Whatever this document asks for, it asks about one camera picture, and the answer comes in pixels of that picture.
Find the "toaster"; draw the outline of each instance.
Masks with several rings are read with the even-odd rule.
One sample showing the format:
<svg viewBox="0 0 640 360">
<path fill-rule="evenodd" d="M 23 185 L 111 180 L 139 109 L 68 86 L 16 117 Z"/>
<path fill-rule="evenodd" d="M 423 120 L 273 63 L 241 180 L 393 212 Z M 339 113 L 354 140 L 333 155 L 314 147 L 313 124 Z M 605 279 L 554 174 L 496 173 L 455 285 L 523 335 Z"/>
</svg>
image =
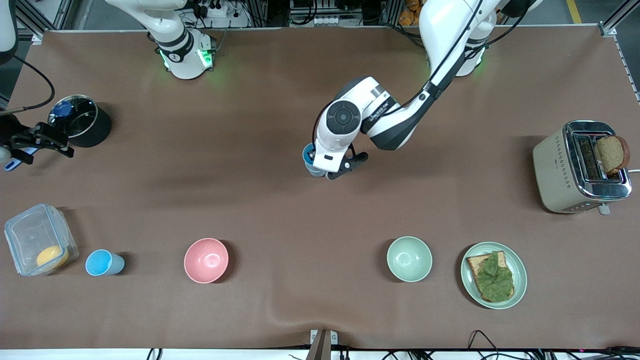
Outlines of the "toaster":
<svg viewBox="0 0 640 360">
<path fill-rule="evenodd" d="M 627 170 L 606 174 L 596 141 L 615 135 L 611 126 L 593 120 L 568 122 L 533 149 L 533 165 L 544 206 L 554 213 L 574 214 L 598 208 L 631 194 Z"/>
</svg>

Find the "blue cup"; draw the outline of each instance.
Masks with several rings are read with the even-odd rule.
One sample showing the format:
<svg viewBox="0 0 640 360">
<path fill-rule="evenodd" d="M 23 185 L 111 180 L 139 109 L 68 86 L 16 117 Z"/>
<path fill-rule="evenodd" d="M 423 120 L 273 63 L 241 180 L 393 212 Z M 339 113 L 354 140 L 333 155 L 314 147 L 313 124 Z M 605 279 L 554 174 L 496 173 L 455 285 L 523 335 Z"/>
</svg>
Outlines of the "blue cup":
<svg viewBox="0 0 640 360">
<path fill-rule="evenodd" d="M 313 143 L 309 143 L 307 146 L 305 146 L 305 149 L 302 150 L 302 159 L 305 160 L 305 166 L 307 167 L 307 170 L 309 170 L 309 173 L 312 176 L 315 176 L 315 177 L 324 176 L 326 174 L 326 171 L 320 170 L 317 167 L 313 166 L 314 161 L 311 160 L 311 157 L 309 156 L 309 153 L 313 151 L 313 149 L 314 149 Z"/>
<path fill-rule="evenodd" d="M 96 250 L 86 258 L 84 269 L 91 276 L 114 275 L 124 268 L 124 259 L 108 250 Z"/>
</svg>

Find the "yellow floor line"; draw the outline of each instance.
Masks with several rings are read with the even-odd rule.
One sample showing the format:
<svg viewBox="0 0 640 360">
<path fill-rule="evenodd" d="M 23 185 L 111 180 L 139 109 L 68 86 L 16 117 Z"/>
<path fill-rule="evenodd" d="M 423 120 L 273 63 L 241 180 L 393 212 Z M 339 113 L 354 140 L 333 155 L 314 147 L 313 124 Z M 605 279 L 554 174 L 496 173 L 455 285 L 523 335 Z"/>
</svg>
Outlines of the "yellow floor line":
<svg viewBox="0 0 640 360">
<path fill-rule="evenodd" d="M 580 13 L 578 12 L 578 6 L 575 5 L 575 0 L 566 0 L 566 5 L 569 6 L 569 12 L 571 13 L 571 19 L 574 24 L 582 24 Z"/>
</svg>

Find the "table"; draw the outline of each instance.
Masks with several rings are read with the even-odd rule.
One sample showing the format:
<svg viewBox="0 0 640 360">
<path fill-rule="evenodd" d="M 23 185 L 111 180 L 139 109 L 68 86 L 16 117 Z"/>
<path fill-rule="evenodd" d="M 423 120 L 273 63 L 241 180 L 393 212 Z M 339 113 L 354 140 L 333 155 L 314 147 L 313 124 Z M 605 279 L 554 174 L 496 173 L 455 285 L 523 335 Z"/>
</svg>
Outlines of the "table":
<svg viewBox="0 0 640 360">
<path fill-rule="evenodd" d="M 574 119 L 609 123 L 640 153 L 640 107 L 614 40 L 596 27 L 514 30 L 402 149 L 359 137 L 369 161 L 336 181 L 312 178 L 301 160 L 317 112 L 369 74 L 399 101 L 411 97 L 429 70 L 407 39 L 390 29 L 230 32 L 215 71 L 191 81 L 165 72 L 153 48 L 143 33 L 48 33 L 30 50 L 57 99 L 89 95 L 115 125 L 73 159 L 42 151 L 0 175 L 2 222 L 46 202 L 81 252 L 54 275 L 26 278 L 0 247 L 0 347 L 281 347 L 319 327 L 360 348 L 460 348 L 474 329 L 502 348 L 637 342 L 638 196 L 609 217 L 554 215 L 532 167 L 532 148 Z M 23 71 L 12 106 L 47 91 Z M 421 282 L 386 268 L 403 235 L 433 252 Z M 210 236 L 229 247 L 230 270 L 195 284 L 184 252 Z M 488 240 L 527 267 L 527 293 L 505 311 L 472 302 L 459 280 L 462 254 Z M 123 275 L 84 272 L 100 248 L 124 253 Z"/>
</svg>

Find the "bread slice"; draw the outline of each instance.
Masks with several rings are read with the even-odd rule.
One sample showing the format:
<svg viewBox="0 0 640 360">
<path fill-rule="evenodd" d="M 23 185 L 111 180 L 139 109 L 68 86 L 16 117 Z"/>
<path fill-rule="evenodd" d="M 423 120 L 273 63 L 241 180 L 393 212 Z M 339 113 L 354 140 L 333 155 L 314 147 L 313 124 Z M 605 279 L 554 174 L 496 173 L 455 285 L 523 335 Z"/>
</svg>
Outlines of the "bread slice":
<svg viewBox="0 0 640 360">
<path fill-rule="evenodd" d="M 471 274 L 473 274 L 474 276 L 474 282 L 476 283 L 476 286 L 478 285 L 477 283 L 478 273 L 482 269 L 482 262 L 488 259 L 489 257 L 491 257 L 491 253 L 478 255 L 478 256 L 470 256 L 469 258 L 467 258 L 467 264 L 469 264 L 469 268 L 471 269 Z M 498 251 L 498 266 L 501 268 L 507 267 L 507 259 L 504 257 L 504 251 Z M 515 292 L 515 288 L 511 287 L 511 294 L 509 294 L 509 299 L 513 296 L 514 292 Z M 491 300 L 487 299 L 484 296 L 482 296 L 482 298 L 485 301 L 492 302 Z"/>
<path fill-rule="evenodd" d="M 613 175 L 629 164 L 629 146 L 625 139 L 611 135 L 596 142 L 598 159 L 602 161 L 604 172 Z"/>
</svg>

